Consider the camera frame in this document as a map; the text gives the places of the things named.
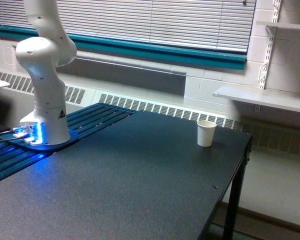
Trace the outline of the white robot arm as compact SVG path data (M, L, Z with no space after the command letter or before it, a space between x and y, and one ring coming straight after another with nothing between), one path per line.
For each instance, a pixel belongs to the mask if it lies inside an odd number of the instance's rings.
M66 117L65 84L57 67L71 63L76 55L75 43L66 34L55 0L25 0L27 20L38 32L36 37L20 41L16 58L28 72L34 89L34 110L20 120L33 126L24 141L32 146L66 143L71 135Z

